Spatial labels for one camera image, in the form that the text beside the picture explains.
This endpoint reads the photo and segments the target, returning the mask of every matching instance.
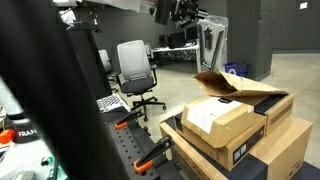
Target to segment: cardboard box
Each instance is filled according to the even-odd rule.
[[[291,179],[301,168],[311,128],[311,122],[289,117],[251,150],[268,165],[268,179]]]
[[[175,117],[176,131],[187,141],[195,145],[217,163],[231,171],[248,152],[264,137],[266,117],[256,114],[254,125],[233,138],[222,148],[213,148],[197,134],[184,127],[178,118]]]
[[[256,113],[267,116],[266,135],[292,112],[293,95],[272,86],[224,72],[202,72],[195,79],[210,96],[255,106]]]
[[[185,105],[181,123],[214,148],[253,125],[253,106],[206,96]]]
[[[161,122],[160,129],[163,136],[170,135],[175,142],[171,148],[173,160],[177,160],[175,154],[178,154],[183,164],[188,166],[186,171],[192,170],[200,179],[263,180],[267,177],[267,165],[250,153],[232,171],[226,170],[207,154],[182,138],[175,131],[173,117]]]

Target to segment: white sticker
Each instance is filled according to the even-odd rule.
[[[240,153],[240,150],[238,150],[236,153],[234,153],[234,161],[236,161],[237,159],[239,159],[241,153]]]
[[[300,9],[307,9],[308,7],[308,2],[304,2],[300,4]]]
[[[193,106],[187,120],[209,134],[213,121],[242,104],[237,101],[223,103],[219,99],[212,97]]]
[[[247,145],[244,144],[244,145],[241,147],[241,154],[244,154],[246,151],[247,151]]]

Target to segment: chair backrest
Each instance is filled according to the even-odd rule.
[[[146,49],[146,54],[148,58],[153,58],[152,48],[149,43],[144,43],[144,48]]]
[[[151,76],[150,64],[142,40],[119,44],[117,49],[125,80]]]
[[[106,73],[112,71],[112,65],[108,56],[108,53],[105,49],[99,50],[99,55]]]

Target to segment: chair base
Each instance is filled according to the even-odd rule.
[[[147,105],[162,105],[162,109],[163,110],[166,110],[167,109],[167,106],[165,103],[163,102],[157,102],[158,99],[154,96],[148,98],[148,99],[143,99],[142,95],[141,95],[141,101],[133,101],[133,108],[131,108],[131,110],[135,110],[139,107],[143,107],[143,112],[145,114],[145,117],[144,117],[144,121],[147,122],[148,121],[148,116],[147,116]]]

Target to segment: keyboard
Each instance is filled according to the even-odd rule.
[[[98,99],[97,103],[102,113],[106,113],[120,107],[124,107],[128,112],[131,111],[127,103],[124,102],[121,97],[115,93],[113,93],[111,96]]]

